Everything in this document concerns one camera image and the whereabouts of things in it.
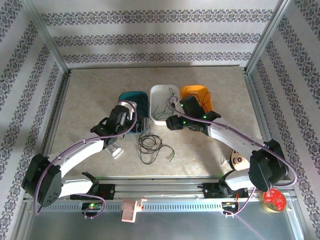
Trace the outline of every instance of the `patterned wallpaper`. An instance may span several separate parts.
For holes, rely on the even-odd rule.
[[[62,72],[19,0],[0,0],[0,240],[10,239],[21,183],[43,149]]]
[[[35,0],[69,68],[245,66],[278,0]]]
[[[310,239],[320,239],[320,1],[294,0],[251,76],[272,136],[298,175]]]

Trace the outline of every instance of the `tangled black wire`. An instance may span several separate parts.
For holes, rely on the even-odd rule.
[[[138,149],[140,151],[139,158],[140,158],[141,162],[143,162],[146,165],[152,164],[156,160],[156,158],[160,152],[160,149],[163,147],[167,147],[172,150],[173,156],[169,160],[169,162],[171,162],[171,160],[175,157],[175,150],[171,146],[163,144],[162,138],[160,136],[152,134],[151,128],[149,126],[145,130],[145,132],[140,134],[139,139],[138,139]],[[154,156],[154,158],[152,158],[152,156],[151,156],[150,161],[145,162],[143,160],[143,154],[154,154],[154,153],[155,153],[155,156]]]

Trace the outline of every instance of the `red object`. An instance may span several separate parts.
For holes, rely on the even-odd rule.
[[[284,210],[287,205],[287,201],[283,193],[274,188],[271,188],[269,192],[265,192],[263,194],[263,201],[266,204],[274,205],[278,212]]]

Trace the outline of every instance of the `beige floor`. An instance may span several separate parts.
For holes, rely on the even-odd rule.
[[[245,80],[239,67],[126,68],[73,70],[52,153],[64,150],[89,133],[117,104],[121,93],[144,91],[158,84],[205,85],[212,94],[214,111],[246,133],[261,138]],[[117,159],[105,151],[97,153],[73,168],[69,175],[89,172],[102,176],[220,176],[230,170],[222,163],[231,149],[200,132],[188,129],[170,131],[166,126],[151,124],[153,133],[175,150],[163,148],[151,165],[138,158],[138,134],[118,140],[124,153]]]

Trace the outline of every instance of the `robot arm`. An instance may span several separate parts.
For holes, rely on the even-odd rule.
[[[242,164],[242,170],[230,171],[220,179],[219,188],[224,196],[229,196],[238,189],[250,187],[268,192],[288,173],[288,167],[265,150],[267,148],[284,158],[281,147],[275,140],[263,142],[260,139],[250,137],[231,126],[216,112],[205,113],[194,96],[187,96],[179,102],[174,102],[174,108],[182,109],[188,117],[210,121],[210,124],[174,115],[166,120],[166,125],[170,130],[189,128],[202,132],[209,137],[220,140],[246,158],[247,164]],[[231,164],[236,166],[237,162],[231,160]]]
[[[95,195],[98,191],[99,181],[87,172],[81,175],[66,177],[65,175],[86,158],[96,154],[117,140],[117,135],[126,132],[133,125],[133,111],[130,104],[122,102],[116,105],[109,117],[104,118],[98,125],[90,130],[88,142],[80,140],[67,148],[64,154],[60,152],[43,156],[37,154],[31,159],[22,182],[22,188],[35,197],[36,188],[45,169],[56,160],[44,175],[37,195],[37,201],[42,207],[48,207],[58,198],[73,194]]]

